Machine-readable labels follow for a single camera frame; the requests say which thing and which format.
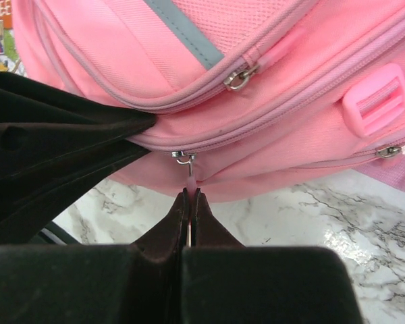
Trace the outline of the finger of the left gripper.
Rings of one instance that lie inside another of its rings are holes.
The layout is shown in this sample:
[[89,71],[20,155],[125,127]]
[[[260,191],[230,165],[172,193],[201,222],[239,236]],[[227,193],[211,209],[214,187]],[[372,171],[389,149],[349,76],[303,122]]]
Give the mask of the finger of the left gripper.
[[148,153],[119,140],[0,180],[0,245],[27,243],[101,180]]
[[154,125],[151,113],[102,105],[11,72],[0,72],[2,149],[22,148],[34,131],[55,146],[104,148]]

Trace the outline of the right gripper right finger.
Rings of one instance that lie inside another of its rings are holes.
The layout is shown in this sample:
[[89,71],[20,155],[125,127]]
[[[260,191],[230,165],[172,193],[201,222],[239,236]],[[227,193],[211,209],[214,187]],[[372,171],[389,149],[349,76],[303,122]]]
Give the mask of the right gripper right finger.
[[196,191],[182,251],[183,323],[362,323],[346,267],[318,246],[245,247]]

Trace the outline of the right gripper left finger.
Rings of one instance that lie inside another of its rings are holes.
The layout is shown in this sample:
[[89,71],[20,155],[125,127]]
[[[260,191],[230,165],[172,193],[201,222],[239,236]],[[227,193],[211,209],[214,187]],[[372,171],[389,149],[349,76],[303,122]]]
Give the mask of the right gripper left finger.
[[132,244],[0,246],[0,323],[179,323],[188,211]]

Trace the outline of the pink student backpack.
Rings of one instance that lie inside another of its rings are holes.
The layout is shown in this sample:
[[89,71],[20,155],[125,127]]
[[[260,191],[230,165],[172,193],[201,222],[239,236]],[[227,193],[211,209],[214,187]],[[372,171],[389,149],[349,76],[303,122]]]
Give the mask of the pink student backpack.
[[14,1],[28,76],[154,113],[111,179],[218,202],[346,169],[405,191],[405,1]]

